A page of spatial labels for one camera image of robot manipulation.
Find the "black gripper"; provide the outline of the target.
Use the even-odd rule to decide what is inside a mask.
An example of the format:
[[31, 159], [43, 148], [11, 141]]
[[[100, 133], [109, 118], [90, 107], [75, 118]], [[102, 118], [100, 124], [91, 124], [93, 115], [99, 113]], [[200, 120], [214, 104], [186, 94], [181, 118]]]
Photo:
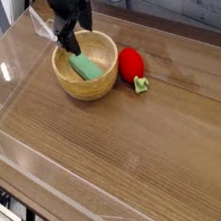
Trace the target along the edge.
[[76, 23], [82, 28], [93, 30], [92, 10], [90, 0], [47, 0], [55, 13], [53, 32], [58, 38], [58, 44], [67, 52], [81, 54], [79, 43], [73, 32]]

